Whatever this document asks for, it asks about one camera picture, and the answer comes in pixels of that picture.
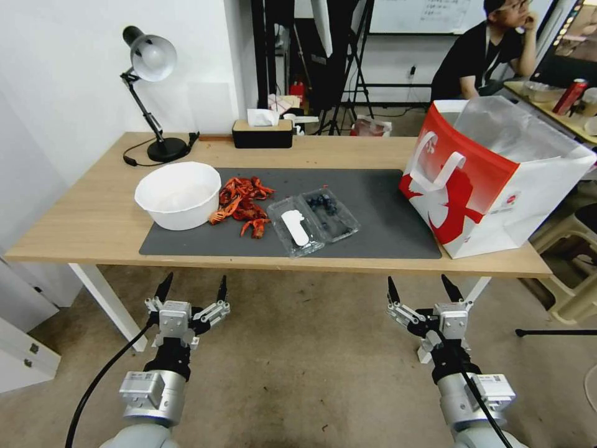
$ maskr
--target person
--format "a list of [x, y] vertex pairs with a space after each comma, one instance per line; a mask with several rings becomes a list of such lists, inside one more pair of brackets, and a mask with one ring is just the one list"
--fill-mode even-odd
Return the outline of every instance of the person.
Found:
[[[501, 87], [491, 75], [509, 63], [519, 76], [531, 76], [535, 68], [537, 16], [529, 0], [484, 0], [487, 20], [460, 36], [432, 82], [431, 99], [470, 99], [492, 95]], [[517, 28], [523, 28], [520, 35]]]

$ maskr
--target lamp base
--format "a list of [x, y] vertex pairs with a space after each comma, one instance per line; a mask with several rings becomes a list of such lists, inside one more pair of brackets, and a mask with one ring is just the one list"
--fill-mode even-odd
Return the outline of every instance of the lamp base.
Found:
[[172, 162], [181, 157], [186, 156], [190, 149], [188, 144], [181, 139], [169, 137], [165, 138], [163, 142], [153, 142], [147, 148], [147, 155], [154, 162]]

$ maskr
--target floor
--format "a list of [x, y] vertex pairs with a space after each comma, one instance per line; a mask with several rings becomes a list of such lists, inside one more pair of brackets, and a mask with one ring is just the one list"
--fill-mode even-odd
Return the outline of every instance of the floor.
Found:
[[[413, 110], [393, 119], [394, 134], [416, 135], [423, 116]], [[142, 324], [143, 300], [169, 270], [102, 270]], [[385, 314], [384, 276], [176, 269], [169, 298], [208, 304], [223, 274], [232, 313], [192, 354], [183, 421], [174, 429], [182, 447], [451, 446], [432, 367], [418, 364], [417, 339]], [[394, 279], [414, 308], [447, 299], [439, 276]], [[452, 280], [463, 292], [474, 282]], [[585, 324], [596, 327], [597, 320]], [[485, 373], [504, 373], [518, 394], [508, 429], [530, 447], [597, 445], [597, 415], [583, 394], [597, 338], [519, 339], [518, 327], [562, 325], [518, 280], [492, 280], [471, 313], [468, 341], [473, 361]], [[0, 396], [3, 447], [37, 448], [42, 439], [63, 446], [84, 390], [124, 345], [85, 290], [32, 335], [61, 353], [62, 362], [53, 381]], [[119, 385], [154, 354], [128, 353], [109, 371], [86, 406], [75, 447], [98, 447], [126, 425]]]

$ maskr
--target desk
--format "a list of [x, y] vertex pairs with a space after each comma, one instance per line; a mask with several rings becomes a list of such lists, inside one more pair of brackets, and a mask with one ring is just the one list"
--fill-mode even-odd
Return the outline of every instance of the desk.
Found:
[[[182, 134], [173, 134], [185, 138]], [[154, 168], [131, 167], [123, 151], [151, 137], [126, 133], [12, 247], [14, 261], [68, 263], [129, 340], [139, 328], [96, 264], [191, 266], [195, 268], [283, 269], [356, 273], [470, 274], [481, 276], [475, 299], [489, 276], [542, 278], [551, 271], [526, 243], [516, 250], [451, 259], [273, 258], [140, 255], [152, 220], [134, 202], [137, 183]], [[197, 141], [186, 161], [214, 167], [404, 169], [416, 138], [295, 137], [291, 149], [236, 149], [227, 139]], [[145, 163], [144, 147], [129, 155]], [[143, 350], [147, 340], [135, 345]]]
[[528, 99], [528, 97], [522, 94], [523, 84], [524, 81], [507, 81], [504, 83], [504, 87], [513, 94], [515, 94], [522, 101], [530, 104], [536, 110], [546, 115], [550, 120], [556, 122], [563, 128], [573, 133], [577, 138], [581, 139], [583, 142], [587, 142], [592, 144], [593, 146], [597, 146], [597, 136], [590, 136], [589, 134], [587, 134], [581, 126], [579, 126], [577, 123], [571, 120], [568, 116], [561, 116], [552, 112], [553, 107], [555, 106], [557, 101], [551, 101], [548, 103], [536, 103], [534, 101], [531, 101], [530, 99]]

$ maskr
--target chair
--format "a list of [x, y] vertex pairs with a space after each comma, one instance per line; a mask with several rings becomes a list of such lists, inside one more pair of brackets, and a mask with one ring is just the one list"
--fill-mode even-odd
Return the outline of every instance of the chair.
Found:
[[[585, 251], [597, 253], [597, 203], [579, 208], [573, 215], [540, 235], [533, 245], [539, 254], [553, 248], [559, 241], [575, 236], [583, 240]], [[574, 256], [585, 251], [576, 251]], [[554, 296], [555, 305], [550, 313], [565, 324], [576, 324], [597, 314], [597, 269], [574, 288], [566, 286], [558, 277], [538, 279]]]

